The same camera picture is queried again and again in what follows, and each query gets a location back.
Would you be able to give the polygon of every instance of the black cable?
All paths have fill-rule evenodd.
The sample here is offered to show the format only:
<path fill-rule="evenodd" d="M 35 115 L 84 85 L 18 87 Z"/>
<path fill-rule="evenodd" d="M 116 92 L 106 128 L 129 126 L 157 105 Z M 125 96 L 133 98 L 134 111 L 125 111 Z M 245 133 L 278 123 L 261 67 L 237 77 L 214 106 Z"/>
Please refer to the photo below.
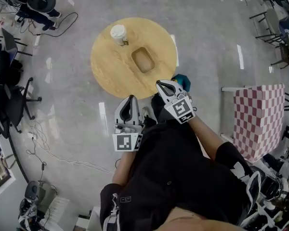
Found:
<path fill-rule="evenodd" d="M 46 223 L 48 222 L 48 219 L 49 219 L 49 217 L 50 217 L 50 209 L 49 209 L 49 207 L 47 207 L 48 208 L 48 210 L 49 210 L 49 215 L 48 215 L 48 218 L 47 218 L 47 220 L 46 220 L 46 222 L 45 222 L 45 224 L 44 224 L 44 226 L 43 226 L 43 229 L 45 230 L 45 225 L 46 225 Z"/>
<path fill-rule="evenodd" d="M 44 169 L 44 166 L 46 166 L 47 163 L 46 163 L 46 162 L 43 162 L 43 161 L 39 158 L 39 156 L 36 155 L 36 151 L 35 151 L 36 145 L 35 145 L 35 143 L 34 143 L 34 138 L 33 138 L 33 137 L 32 137 L 32 142 L 33 142 L 33 144 L 34 144 L 34 148 L 33 148 L 33 151 L 34 151 L 34 152 L 31 152 L 30 150 L 26 150 L 26 153 L 29 154 L 29 155 L 34 155 L 34 156 L 36 156 L 36 157 L 40 160 L 40 162 L 42 163 L 42 168 Z"/>
<path fill-rule="evenodd" d="M 51 35 L 51 34 L 47 34 L 47 33 L 33 34 L 33 33 L 30 31 L 30 28 L 29 28 L 31 24 L 29 24 L 28 28 L 26 28 L 25 31 L 28 29 L 29 32 L 30 32 L 33 36 L 48 35 L 48 36 L 55 37 L 55 38 L 56 38 L 56 37 L 59 37 L 59 36 L 61 36 L 62 34 L 64 34 L 64 33 L 76 22 L 76 20 L 77 20 L 77 18 L 78 18 L 78 13 L 72 12 L 72 13 L 68 14 L 68 15 L 59 23 L 58 27 L 55 27 L 55 29 L 59 29 L 61 23 L 62 23 L 66 18 L 68 18 L 70 15 L 72 15 L 72 14 L 76 14 L 77 17 L 76 17 L 75 20 L 72 22 L 72 24 L 69 25 L 69 27 L 68 27 L 67 29 L 65 29 L 63 33 L 61 33 L 61 34 L 59 34 L 59 35 Z"/>
<path fill-rule="evenodd" d="M 24 32 L 26 32 L 26 31 L 27 31 L 27 29 L 29 28 L 29 26 L 30 26 L 31 24 L 32 24 L 32 23 L 31 23 L 31 22 L 29 22 L 29 25 L 27 26 L 27 28 L 26 28 L 26 29 L 25 29 L 23 32 L 21 31 L 21 29 L 23 28 L 23 26 L 21 26 L 21 27 L 20 27 L 20 30 L 19 30 L 19 31 L 20 31 L 20 33 L 24 33 Z"/>
<path fill-rule="evenodd" d="M 117 162 L 120 161 L 121 158 L 119 158 L 116 162 L 115 162 L 115 167 L 117 168 Z"/>

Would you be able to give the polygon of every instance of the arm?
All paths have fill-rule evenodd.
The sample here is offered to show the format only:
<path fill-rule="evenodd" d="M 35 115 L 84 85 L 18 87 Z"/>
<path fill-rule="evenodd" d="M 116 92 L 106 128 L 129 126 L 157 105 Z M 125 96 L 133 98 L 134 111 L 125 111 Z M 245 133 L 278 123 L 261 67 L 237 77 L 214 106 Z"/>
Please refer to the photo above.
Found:
<path fill-rule="evenodd" d="M 124 187 L 128 182 L 131 165 L 136 156 L 136 152 L 124 152 L 119 162 L 118 168 L 112 178 L 112 183 Z"/>
<path fill-rule="evenodd" d="M 222 139 L 213 132 L 198 116 L 188 121 L 194 133 L 199 138 L 208 156 L 215 160 L 217 149 L 223 144 Z"/>

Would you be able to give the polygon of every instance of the shoe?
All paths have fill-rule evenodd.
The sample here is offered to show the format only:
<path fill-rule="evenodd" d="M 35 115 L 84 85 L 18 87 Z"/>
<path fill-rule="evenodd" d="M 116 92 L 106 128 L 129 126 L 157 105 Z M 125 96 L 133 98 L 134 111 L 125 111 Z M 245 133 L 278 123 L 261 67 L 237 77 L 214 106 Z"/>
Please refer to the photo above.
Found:
<path fill-rule="evenodd" d="M 61 16 L 62 16 L 62 13 L 60 13 L 60 12 L 58 12 L 59 14 L 57 15 L 57 16 L 51 16 L 51 15 L 49 15 L 49 17 L 51 17 L 51 18 L 60 18 Z"/>
<path fill-rule="evenodd" d="M 56 22 L 53 22 L 53 25 L 52 26 L 44 26 L 42 28 L 42 31 L 43 32 L 47 32 L 48 30 L 55 30 L 56 29 L 56 25 L 57 23 Z"/>
<path fill-rule="evenodd" d="M 150 117 L 150 110 L 148 107 L 143 107 L 143 117 L 142 117 L 143 121 L 148 117 Z"/>

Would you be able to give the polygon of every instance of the polished concrete floor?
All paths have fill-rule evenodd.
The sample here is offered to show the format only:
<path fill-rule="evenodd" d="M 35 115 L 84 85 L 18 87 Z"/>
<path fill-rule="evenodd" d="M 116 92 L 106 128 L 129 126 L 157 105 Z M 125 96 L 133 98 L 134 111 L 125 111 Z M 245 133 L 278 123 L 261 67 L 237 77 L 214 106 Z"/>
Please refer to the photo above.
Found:
<path fill-rule="evenodd" d="M 57 0 L 56 8 L 63 17 L 71 12 L 79 17 L 62 36 L 41 36 L 38 46 L 34 46 L 35 37 L 26 35 L 31 43 L 26 50 L 35 55 L 22 56 L 25 72 L 21 83 L 33 77 L 32 95 L 43 100 L 29 104 L 38 123 L 25 115 L 23 133 L 12 129 L 12 136 L 29 179 L 39 180 L 40 162 L 26 154 L 34 147 L 28 132 L 30 126 L 36 126 L 42 137 L 41 132 L 45 134 L 49 147 L 40 138 L 38 142 L 48 151 L 36 147 L 36 154 L 47 163 L 43 178 L 75 202 L 80 214 L 100 205 L 99 193 L 111 182 L 113 174 L 109 172 L 115 170 L 115 161 L 120 158 L 111 138 L 120 99 L 99 86 L 90 66 L 94 40 L 111 22 L 144 17 L 175 35 L 180 65 L 176 73 L 189 77 L 197 115 L 217 133 L 233 129 L 232 98 L 221 93 L 221 87 L 284 83 L 289 92 L 289 67 L 280 70 L 283 64 L 275 65 L 272 72 L 269 66 L 279 60 L 278 50 L 255 39 L 267 28 L 264 21 L 249 19 L 265 11 L 260 0 Z M 72 20 L 66 19 L 59 32 Z M 140 100 L 140 108 L 149 102 Z M 105 113 L 100 105 L 105 106 Z M 285 123 L 289 123 L 289 112 L 285 112 Z"/>

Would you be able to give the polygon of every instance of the checkered cloth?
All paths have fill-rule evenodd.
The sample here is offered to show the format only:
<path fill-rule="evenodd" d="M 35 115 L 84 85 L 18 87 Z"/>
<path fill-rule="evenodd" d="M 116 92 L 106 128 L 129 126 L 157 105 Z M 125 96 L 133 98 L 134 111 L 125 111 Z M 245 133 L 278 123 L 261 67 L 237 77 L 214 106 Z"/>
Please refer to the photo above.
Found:
<path fill-rule="evenodd" d="M 234 93 L 234 145 L 251 163 L 274 150 L 284 116 L 285 86 L 269 85 Z"/>

